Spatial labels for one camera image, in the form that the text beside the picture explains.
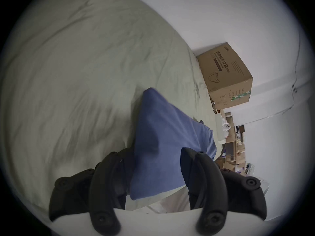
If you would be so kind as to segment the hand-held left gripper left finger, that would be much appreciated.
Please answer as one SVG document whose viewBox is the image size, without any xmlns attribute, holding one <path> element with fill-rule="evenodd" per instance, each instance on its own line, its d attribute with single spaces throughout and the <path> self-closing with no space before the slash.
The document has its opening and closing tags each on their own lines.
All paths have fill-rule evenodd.
<svg viewBox="0 0 315 236">
<path fill-rule="evenodd" d="M 114 209 L 125 209 L 134 172 L 134 148 L 111 152 L 95 169 L 89 168 L 54 183 L 49 219 L 89 213 L 93 228 L 100 234 L 118 234 L 121 224 Z"/>
</svg>

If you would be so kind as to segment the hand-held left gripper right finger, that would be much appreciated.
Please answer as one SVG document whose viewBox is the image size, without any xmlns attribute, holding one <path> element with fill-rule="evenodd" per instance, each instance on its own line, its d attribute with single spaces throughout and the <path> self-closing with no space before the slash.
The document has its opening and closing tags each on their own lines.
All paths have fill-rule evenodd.
<svg viewBox="0 0 315 236">
<path fill-rule="evenodd" d="M 228 211 L 266 219 L 266 200 L 259 179 L 220 169 L 206 153 L 188 147 L 181 150 L 181 172 L 191 210 L 202 208 L 196 223 L 199 234 L 211 236 L 222 230 Z"/>
</svg>

